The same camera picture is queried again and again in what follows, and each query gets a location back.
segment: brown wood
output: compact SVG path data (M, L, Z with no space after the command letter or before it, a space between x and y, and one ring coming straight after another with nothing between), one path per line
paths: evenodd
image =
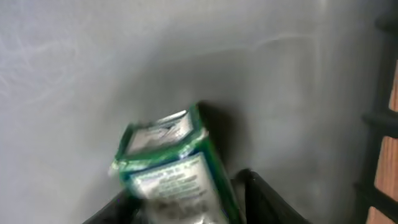
M398 69L392 88L390 109L398 111ZM383 193L398 201L398 139L384 137L377 165L374 185ZM369 210L367 224L393 224L375 208Z

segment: wooden floor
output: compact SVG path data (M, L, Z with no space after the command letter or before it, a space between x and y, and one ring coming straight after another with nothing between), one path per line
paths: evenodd
M398 69L391 93L390 109L398 111ZM384 137L374 185L381 192L398 201L398 139ZM394 222L375 208L369 210L367 224L390 223L393 224Z

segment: scratch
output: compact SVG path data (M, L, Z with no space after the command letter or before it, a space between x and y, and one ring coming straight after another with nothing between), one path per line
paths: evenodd
M25 47L24 47L24 45L22 44L21 38L19 37L18 34L16 35L16 39L17 39L17 41L18 41L19 47L21 48L22 59L25 61L25 63L26 63L26 65L28 66L29 70L30 70L30 71L33 71L34 69L33 69L32 65L30 64L30 62L29 62L29 60L28 60L28 58L27 58L27 53L26 53Z

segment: gray surface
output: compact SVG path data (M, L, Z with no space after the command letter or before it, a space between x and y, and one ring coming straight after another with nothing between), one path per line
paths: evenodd
M206 99L314 223L348 223L388 0L0 1L0 223L81 223L129 121Z

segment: white label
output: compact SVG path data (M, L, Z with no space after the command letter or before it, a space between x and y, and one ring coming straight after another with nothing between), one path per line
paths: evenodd
M175 143L187 136L193 129L189 114L171 123L160 123L154 127L137 130L131 140L128 153L145 147L157 147Z
M131 176L154 223L227 224L203 154Z

